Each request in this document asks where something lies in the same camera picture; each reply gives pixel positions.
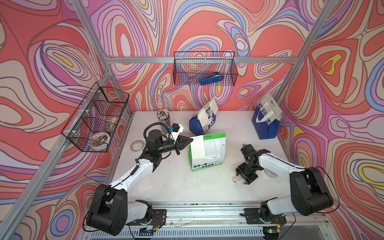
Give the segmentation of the cream lined receipt paper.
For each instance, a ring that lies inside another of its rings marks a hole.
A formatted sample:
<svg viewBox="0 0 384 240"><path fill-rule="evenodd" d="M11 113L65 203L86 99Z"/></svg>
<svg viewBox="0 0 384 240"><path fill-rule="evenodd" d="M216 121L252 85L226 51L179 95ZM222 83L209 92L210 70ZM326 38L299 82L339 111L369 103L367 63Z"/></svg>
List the cream lined receipt paper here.
<svg viewBox="0 0 384 240"><path fill-rule="evenodd" d="M190 147L193 160L204 159L206 157L203 135L193 137Z"/></svg>
<svg viewBox="0 0 384 240"><path fill-rule="evenodd" d="M152 184L149 177L143 179L143 181L138 185L140 193L144 193L152 188Z"/></svg>

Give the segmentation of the blue white paper bag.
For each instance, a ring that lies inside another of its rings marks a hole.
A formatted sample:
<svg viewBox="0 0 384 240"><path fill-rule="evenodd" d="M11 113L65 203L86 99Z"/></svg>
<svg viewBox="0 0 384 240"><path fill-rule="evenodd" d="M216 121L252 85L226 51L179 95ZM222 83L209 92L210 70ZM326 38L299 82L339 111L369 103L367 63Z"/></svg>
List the blue white paper bag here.
<svg viewBox="0 0 384 240"><path fill-rule="evenodd" d="M219 108L217 106L216 99L213 98L190 119L190 132L196 136L206 134L216 122L218 110Z"/></svg>

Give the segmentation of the green white paper bag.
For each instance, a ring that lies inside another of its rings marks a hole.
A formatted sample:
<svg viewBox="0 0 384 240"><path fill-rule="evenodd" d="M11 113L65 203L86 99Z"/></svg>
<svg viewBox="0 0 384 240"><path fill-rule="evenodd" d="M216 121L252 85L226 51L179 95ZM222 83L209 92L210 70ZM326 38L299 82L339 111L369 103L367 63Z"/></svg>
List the green white paper bag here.
<svg viewBox="0 0 384 240"><path fill-rule="evenodd" d="M223 164L226 154L226 133L203 135L206 157L193 160L189 146L188 159L193 172Z"/></svg>

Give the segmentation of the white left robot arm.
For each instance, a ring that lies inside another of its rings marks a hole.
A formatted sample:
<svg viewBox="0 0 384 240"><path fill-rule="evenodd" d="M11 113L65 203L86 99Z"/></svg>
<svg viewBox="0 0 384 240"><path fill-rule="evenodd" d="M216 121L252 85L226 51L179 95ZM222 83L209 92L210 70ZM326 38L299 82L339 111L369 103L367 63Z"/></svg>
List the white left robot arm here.
<svg viewBox="0 0 384 240"><path fill-rule="evenodd" d="M96 188L91 207L85 215L84 226L116 236L127 224L148 224L153 220L152 204L144 200L129 202L129 195L156 170L164 153L174 151L179 155L193 142L193 138L182 135L171 136L167 140L163 137L160 130L146 134L146 144L135 160L136 164L116 181Z"/></svg>

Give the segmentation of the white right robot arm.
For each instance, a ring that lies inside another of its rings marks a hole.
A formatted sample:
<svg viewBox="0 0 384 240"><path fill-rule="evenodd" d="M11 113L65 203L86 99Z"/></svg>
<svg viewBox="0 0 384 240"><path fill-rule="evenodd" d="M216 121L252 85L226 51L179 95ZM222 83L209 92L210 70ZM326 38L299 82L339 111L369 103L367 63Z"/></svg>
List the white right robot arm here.
<svg viewBox="0 0 384 240"><path fill-rule="evenodd" d="M251 144L243 144L241 153L245 162L236 168L235 183L243 180L245 185L250 185L258 178L257 171L263 171L271 178L280 177L290 184L290 195L266 200L251 213L261 223L271 224L285 214L309 216L334 205L334 199L318 168L289 163L269 150L255 150Z"/></svg>

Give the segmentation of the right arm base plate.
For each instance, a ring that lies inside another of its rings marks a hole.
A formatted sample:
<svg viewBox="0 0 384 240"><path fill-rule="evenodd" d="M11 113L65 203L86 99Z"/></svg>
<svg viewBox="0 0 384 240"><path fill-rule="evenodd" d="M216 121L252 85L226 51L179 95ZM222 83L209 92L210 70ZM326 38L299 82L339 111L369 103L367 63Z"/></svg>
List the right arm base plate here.
<svg viewBox="0 0 384 240"><path fill-rule="evenodd" d="M271 215L264 209L260 208L245 208L243 213L240 213L241 217L246 219L248 225L285 225L287 223L284 214Z"/></svg>

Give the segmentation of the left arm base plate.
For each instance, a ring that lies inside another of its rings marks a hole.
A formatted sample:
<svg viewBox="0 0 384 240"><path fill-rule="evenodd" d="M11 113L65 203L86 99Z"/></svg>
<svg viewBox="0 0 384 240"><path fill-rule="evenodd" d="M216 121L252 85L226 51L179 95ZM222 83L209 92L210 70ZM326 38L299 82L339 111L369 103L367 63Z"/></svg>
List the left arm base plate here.
<svg viewBox="0 0 384 240"><path fill-rule="evenodd" d="M136 220L129 224L126 224L127 226L163 226L166 224L167 221L167 210L166 209L154 209L152 211L152 217L151 219L146 222L147 219L142 220Z"/></svg>

